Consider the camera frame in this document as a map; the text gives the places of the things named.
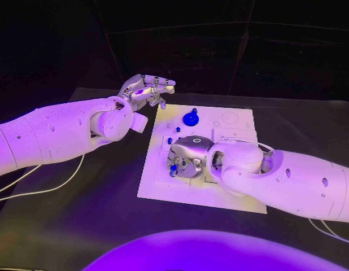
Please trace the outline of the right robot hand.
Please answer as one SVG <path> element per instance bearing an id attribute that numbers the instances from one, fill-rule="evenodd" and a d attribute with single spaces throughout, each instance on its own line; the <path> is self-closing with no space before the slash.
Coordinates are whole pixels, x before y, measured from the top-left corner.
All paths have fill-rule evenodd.
<path id="1" fill-rule="evenodd" d="M 176 140 L 170 146 L 165 160 L 170 177 L 193 179 L 201 175 L 212 146 L 213 141 L 199 135 L 190 135 Z"/>

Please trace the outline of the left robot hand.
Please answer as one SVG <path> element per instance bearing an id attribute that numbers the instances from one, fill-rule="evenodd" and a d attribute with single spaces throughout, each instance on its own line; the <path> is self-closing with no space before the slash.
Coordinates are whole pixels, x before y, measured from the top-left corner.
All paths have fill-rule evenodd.
<path id="1" fill-rule="evenodd" d="M 161 94 L 174 93 L 174 80 L 168 80 L 158 76 L 134 75 L 122 84 L 118 96 L 128 102 L 132 111 L 138 111 L 147 104 L 150 107 L 155 105 L 165 109 L 165 100 Z"/>

